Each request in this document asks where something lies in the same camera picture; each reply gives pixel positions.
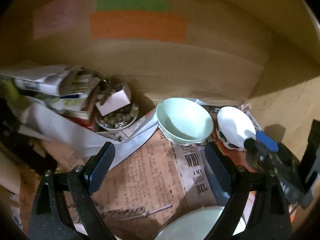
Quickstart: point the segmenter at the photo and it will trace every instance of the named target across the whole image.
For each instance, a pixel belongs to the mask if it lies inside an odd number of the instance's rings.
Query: cardboard wall
[[[311,121],[320,119],[317,23],[302,0],[168,0],[173,13],[189,19],[183,44],[91,41],[95,0],[78,0],[77,27],[33,40],[32,11],[50,1],[13,2],[0,22],[0,65],[80,64],[130,81],[155,103],[172,96],[250,97],[258,122],[302,157]],[[299,210],[294,226],[307,213]]]

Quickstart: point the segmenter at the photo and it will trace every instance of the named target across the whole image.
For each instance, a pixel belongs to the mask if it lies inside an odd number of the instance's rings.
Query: black tool
[[[212,142],[205,147],[205,157],[222,190],[230,195],[227,205],[205,240],[289,238],[291,223],[288,205],[275,173],[253,173],[244,166],[235,166]],[[249,221],[242,233],[232,236],[250,191],[257,193]]]
[[[104,105],[104,103],[107,101],[108,97],[111,95],[112,90],[114,88],[112,82],[108,79],[104,79],[101,81],[103,90],[104,90],[104,95],[102,99],[100,100],[100,105]]]
[[[116,240],[109,231],[90,199],[97,191],[115,157],[115,147],[105,143],[96,156],[85,166],[78,165],[71,172],[53,174],[47,171],[42,177],[33,203],[29,237],[43,239]],[[70,191],[79,218],[88,236],[75,230],[63,191]]]
[[[308,146],[301,162],[282,143],[279,150],[270,151],[258,140],[244,142],[249,165],[258,172],[275,172],[289,204],[307,208],[313,201],[313,186],[320,174],[320,122],[313,120]]]

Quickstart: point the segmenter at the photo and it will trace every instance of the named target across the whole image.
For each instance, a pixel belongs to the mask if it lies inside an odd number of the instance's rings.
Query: orange object
[[[214,121],[214,127],[217,127],[217,120],[214,119],[213,121]],[[246,167],[248,171],[255,172],[245,160],[245,151],[230,150],[227,147],[225,147],[222,141],[219,140],[216,129],[214,129],[212,132],[212,138],[216,142],[218,148],[223,153],[223,155],[229,156],[236,166],[242,165]]]
[[[182,43],[186,37],[184,17],[151,11],[99,11],[90,14],[91,39],[145,39]]]

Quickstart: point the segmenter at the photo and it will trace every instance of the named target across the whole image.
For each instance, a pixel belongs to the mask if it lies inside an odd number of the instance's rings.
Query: white plate
[[[155,240],[202,240],[220,217],[224,207],[212,206],[192,211],[165,227]],[[240,218],[234,235],[244,231],[245,223]]]

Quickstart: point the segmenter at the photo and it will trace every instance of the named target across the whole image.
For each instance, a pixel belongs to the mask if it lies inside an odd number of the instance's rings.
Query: metal bolt
[[[269,171],[269,175],[270,175],[271,177],[274,177],[274,176],[276,175],[276,173],[275,173],[275,171],[270,170],[270,171]]]
[[[245,172],[245,167],[242,165],[237,166],[237,170],[240,172]]]
[[[76,172],[80,172],[80,171],[82,171],[82,169],[83,169],[82,165],[78,165],[78,166],[75,167],[75,171]]]
[[[44,173],[44,175],[45,175],[46,177],[48,177],[50,174],[51,174],[51,171],[50,171],[50,170],[47,170],[47,171]]]

